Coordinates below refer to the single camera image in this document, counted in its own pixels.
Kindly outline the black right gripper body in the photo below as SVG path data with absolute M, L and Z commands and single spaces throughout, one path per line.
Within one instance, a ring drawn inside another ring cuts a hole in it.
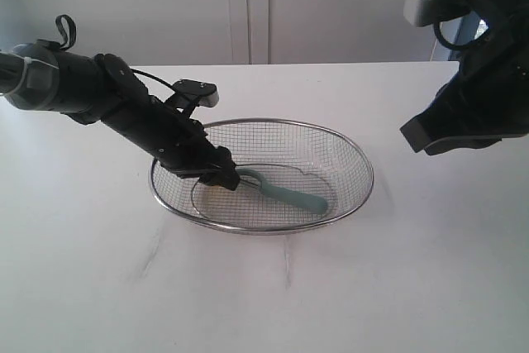
M 456 76 L 438 95 L 443 136 L 504 138 L 528 133 L 528 0 L 470 0 L 488 30 L 461 51 Z

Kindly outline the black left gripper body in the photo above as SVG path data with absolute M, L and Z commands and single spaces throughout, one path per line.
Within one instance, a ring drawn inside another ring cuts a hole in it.
M 171 112 L 156 112 L 152 122 L 155 131 L 152 155 L 167 170 L 182 177 L 217 171 L 216 149 L 207 140 L 201 122 Z

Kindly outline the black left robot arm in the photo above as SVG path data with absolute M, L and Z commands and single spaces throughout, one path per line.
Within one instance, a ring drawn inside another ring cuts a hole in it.
M 233 190 L 240 182 L 231 152 L 207 139 L 197 107 L 215 107 L 217 87 L 181 79 L 162 101 L 120 57 L 75 55 L 37 41 L 1 54 L 1 95 L 25 111 L 58 112 L 82 125 L 101 122 L 181 179 Z

